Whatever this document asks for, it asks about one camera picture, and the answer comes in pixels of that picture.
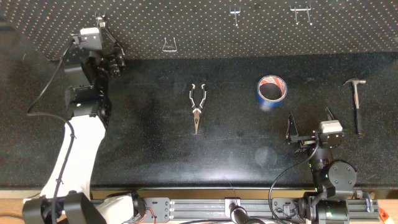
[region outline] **pegboard hook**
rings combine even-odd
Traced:
[[[290,8],[291,11],[294,11],[294,16],[295,16],[295,20],[296,20],[296,25],[299,24],[299,22],[298,22],[298,20],[297,20],[297,11],[306,11],[306,12],[307,12],[307,16],[308,16],[308,21],[309,21],[310,25],[312,25],[311,18],[310,18],[310,10],[312,9],[311,6],[310,6],[309,8],[308,8],[308,6],[307,6],[307,7],[305,7],[305,9],[296,9],[295,6],[294,6],[293,9],[292,9],[291,6],[289,6],[289,8]]]
[[[236,17],[236,15],[241,13],[241,8],[239,7],[238,11],[236,9],[234,9],[234,11],[231,11],[231,7],[229,7],[229,13],[235,15],[235,25],[236,27],[238,27],[238,18]]]
[[[175,37],[173,37],[173,40],[174,40],[174,47],[173,46],[167,46],[166,44],[167,44],[167,40],[166,40],[166,37],[164,38],[164,45],[163,45],[163,48],[162,48],[162,51],[163,52],[177,52],[177,44],[175,43]],[[164,48],[165,47],[173,47],[173,48],[175,48],[175,50],[165,50]]]

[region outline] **blue tape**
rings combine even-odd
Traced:
[[[270,100],[267,99],[265,96],[263,96],[260,92],[260,86],[265,85],[266,83],[272,83],[278,86],[280,92],[282,93],[282,96],[276,100]],[[257,84],[257,99],[260,104],[260,109],[262,109],[263,111],[270,111],[271,109],[280,105],[284,100],[286,94],[287,94],[287,85],[285,81],[276,75],[267,75],[265,77],[262,77],[259,83]]]

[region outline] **black tabletop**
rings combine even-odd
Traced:
[[[16,60],[1,56],[0,186],[41,188],[63,139],[63,124],[28,118],[54,64],[37,53]],[[109,84],[109,128],[93,169],[93,188],[270,187],[287,167],[306,158],[284,144],[289,112],[298,132],[310,134],[330,107],[346,126],[335,159],[358,169],[358,187],[398,187],[398,54],[303,55],[267,58],[132,60]],[[259,109],[256,85],[277,75],[288,86],[281,105]],[[364,136],[355,134],[349,78],[358,86]],[[195,135],[188,100],[191,83],[206,84],[207,102]],[[64,74],[38,110],[65,112]],[[195,92],[199,102],[201,91]],[[310,188],[308,166],[283,177],[278,187]]]

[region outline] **orange object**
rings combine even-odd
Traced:
[[[380,219],[383,221],[384,224],[395,224],[392,218],[387,214],[384,209],[379,208]]]

